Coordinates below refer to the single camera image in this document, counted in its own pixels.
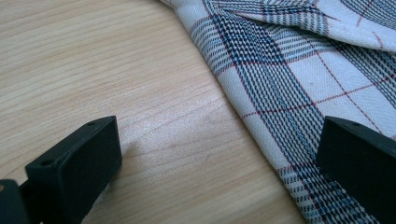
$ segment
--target plaid fabric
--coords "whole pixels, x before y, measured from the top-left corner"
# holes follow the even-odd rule
[[[392,2],[163,1],[175,9],[306,220],[376,223],[320,171],[316,155],[325,116],[395,139]]]

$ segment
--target checkered cloth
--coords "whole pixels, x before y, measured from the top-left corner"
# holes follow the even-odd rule
[[[325,116],[396,136],[390,0],[163,0],[308,223],[376,223],[316,163]]]

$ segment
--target light wood tabletop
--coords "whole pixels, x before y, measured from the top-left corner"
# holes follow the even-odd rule
[[[0,178],[110,115],[123,165],[83,223],[304,223],[171,8],[0,1]]]

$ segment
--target wood grain surface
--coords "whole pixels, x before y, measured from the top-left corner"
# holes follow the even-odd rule
[[[175,13],[0,1],[0,178],[116,115],[123,165],[83,223],[303,223]]]

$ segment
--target screw hole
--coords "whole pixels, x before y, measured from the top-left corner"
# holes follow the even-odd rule
[[[42,166],[48,166],[48,165],[51,165],[52,163],[53,163],[53,160],[47,160],[47,161],[42,161],[41,165]]]

